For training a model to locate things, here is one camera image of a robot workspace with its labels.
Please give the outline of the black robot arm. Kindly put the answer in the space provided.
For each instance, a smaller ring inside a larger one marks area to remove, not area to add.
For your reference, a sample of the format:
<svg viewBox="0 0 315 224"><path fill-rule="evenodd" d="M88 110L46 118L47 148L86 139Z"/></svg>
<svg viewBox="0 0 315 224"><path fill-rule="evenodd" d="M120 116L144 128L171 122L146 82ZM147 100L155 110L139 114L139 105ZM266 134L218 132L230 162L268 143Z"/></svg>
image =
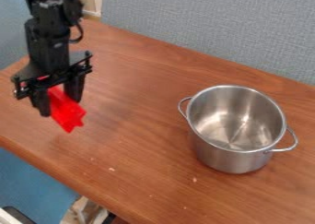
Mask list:
<svg viewBox="0 0 315 224"><path fill-rule="evenodd" d="M80 28L82 0L25 0L31 19L24 23L29 62L11 77L13 96L28 98L39 114L52 114L48 90L62 85L66 95L80 101L87 74L92 72L90 51L74 52L72 44L82 37L71 36L71 29Z"/></svg>

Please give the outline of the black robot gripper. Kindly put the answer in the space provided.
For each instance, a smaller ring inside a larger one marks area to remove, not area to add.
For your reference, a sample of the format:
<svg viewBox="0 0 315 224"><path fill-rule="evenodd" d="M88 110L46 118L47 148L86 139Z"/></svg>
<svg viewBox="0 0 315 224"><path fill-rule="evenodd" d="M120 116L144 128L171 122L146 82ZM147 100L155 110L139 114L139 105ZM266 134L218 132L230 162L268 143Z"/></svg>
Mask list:
<svg viewBox="0 0 315 224"><path fill-rule="evenodd" d="M11 77L17 100L29 98L43 117L51 116L48 89L63 85L68 97L79 102L83 98L86 76L92 71L92 53L71 52L70 45L84 37L84 30L75 24L79 37L71 38L71 25L66 21L31 18L24 23L29 62Z"/></svg>

